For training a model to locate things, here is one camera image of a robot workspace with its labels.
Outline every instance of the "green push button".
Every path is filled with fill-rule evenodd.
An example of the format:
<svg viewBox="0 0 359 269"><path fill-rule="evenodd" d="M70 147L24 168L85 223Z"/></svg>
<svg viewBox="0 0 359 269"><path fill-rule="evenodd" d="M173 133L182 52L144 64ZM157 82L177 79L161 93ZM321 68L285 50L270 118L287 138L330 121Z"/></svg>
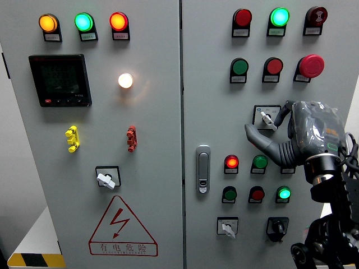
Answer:
<svg viewBox="0 0 359 269"><path fill-rule="evenodd" d="M254 157L253 164L258 169L263 169L266 168L266 166L268 165L268 159L264 155L258 155Z"/></svg>
<svg viewBox="0 0 359 269"><path fill-rule="evenodd" d="M237 198L237 193L235 191L228 191L224 194L224 198L229 201L233 201Z"/></svg>
<svg viewBox="0 0 359 269"><path fill-rule="evenodd" d="M233 72L242 75L248 70L248 63L242 59L236 61L233 65Z"/></svg>

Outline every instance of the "robotic arm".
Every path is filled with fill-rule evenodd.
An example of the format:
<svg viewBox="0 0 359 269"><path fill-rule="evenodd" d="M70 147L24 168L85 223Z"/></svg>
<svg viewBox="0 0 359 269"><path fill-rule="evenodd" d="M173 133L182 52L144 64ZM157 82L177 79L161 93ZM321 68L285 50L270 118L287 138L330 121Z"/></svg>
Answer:
<svg viewBox="0 0 359 269"><path fill-rule="evenodd" d="M291 248L297 268L316 268L313 258L330 269L354 263L359 268L359 166L358 144L351 134L349 152L344 124L337 110L320 102L286 101L274 125L290 113L289 141L276 143L252 124L245 125L247 139L282 168L304 166L311 197L330 203L332 214L314 221L304 244Z"/></svg>

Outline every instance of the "gray metal panel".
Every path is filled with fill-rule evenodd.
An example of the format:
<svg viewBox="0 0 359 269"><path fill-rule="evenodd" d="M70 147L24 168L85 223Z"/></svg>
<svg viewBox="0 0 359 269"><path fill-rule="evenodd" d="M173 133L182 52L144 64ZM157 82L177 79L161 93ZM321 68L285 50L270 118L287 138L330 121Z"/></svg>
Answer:
<svg viewBox="0 0 359 269"><path fill-rule="evenodd" d="M109 17L116 11L128 16L129 42L111 38ZM93 16L98 41L80 42L73 23L79 12ZM38 25L44 13L58 17L61 44L44 42ZM0 40L67 268L183 267L178 14L177 1L0 3ZM85 55L93 105L41 108L28 56L73 53ZM121 91L117 78L125 72L134 84ZM132 124L139 145L131 154L126 132ZM65 136L71 125L81 141L74 154ZM99 188L99 165L118 165L121 187ZM114 195L156 240L157 257L90 255L88 241ZM130 222L127 227L136 234Z"/></svg>
<svg viewBox="0 0 359 269"><path fill-rule="evenodd" d="M322 36L302 36L307 10L321 5L328 10ZM269 14L281 6L291 13L286 35L267 38ZM252 12L247 39L231 38L232 17L239 8ZM347 117L359 71L358 8L357 1L182 1L188 268L295 268L290 247L303 241L322 205L311 200L311 185L302 167L295 175L280 175L279 167L269 161L265 175L250 174L260 151L247 141L244 125L252 122L254 105L283 105L288 99L323 101ZM293 83L298 61L312 53L324 58L324 72L310 84ZM238 57L249 63L247 83L230 85L229 68ZM261 82L264 62L270 57L284 62L278 84ZM286 141L286 132L284 122L272 138ZM201 195L195 186L199 145L211 148L211 190ZM223 174L229 154L239 157L238 175ZM237 189L234 205L221 204L228 185ZM265 191L262 204L247 202L255 185ZM292 189L287 205L275 204L275 191L282 185ZM236 240L216 234L218 216L239 217ZM289 217L282 243L266 238L267 219L273 216Z"/></svg>

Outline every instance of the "yellow terminal block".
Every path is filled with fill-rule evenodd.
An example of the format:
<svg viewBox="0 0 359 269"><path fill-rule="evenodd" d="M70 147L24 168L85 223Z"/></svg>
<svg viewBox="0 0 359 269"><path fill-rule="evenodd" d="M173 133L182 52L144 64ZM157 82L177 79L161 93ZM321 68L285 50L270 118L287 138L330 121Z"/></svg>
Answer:
<svg viewBox="0 0 359 269"><path fill-rule="evenodd" d="M79 133L77 131L76 126L71 126L65 133L65 136L68 137L67 143L71 145L71 147L68 148L68 151L70 153L75 152L79 146L80 146L80 139L79 139Z"/></svg>

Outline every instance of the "white indicator light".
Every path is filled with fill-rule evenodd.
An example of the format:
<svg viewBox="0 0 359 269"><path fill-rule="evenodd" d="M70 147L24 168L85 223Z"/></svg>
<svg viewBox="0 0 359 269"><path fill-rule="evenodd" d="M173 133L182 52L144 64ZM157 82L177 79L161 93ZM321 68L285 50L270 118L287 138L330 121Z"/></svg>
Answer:
<svg viewBox="0 0 359 269"><path fill-rule="evenodd" d="M122 88L127 89L127 88L131 87L133 82L134 82L134 78L128 73L124 73L118 77L118 84Z"/></svg>

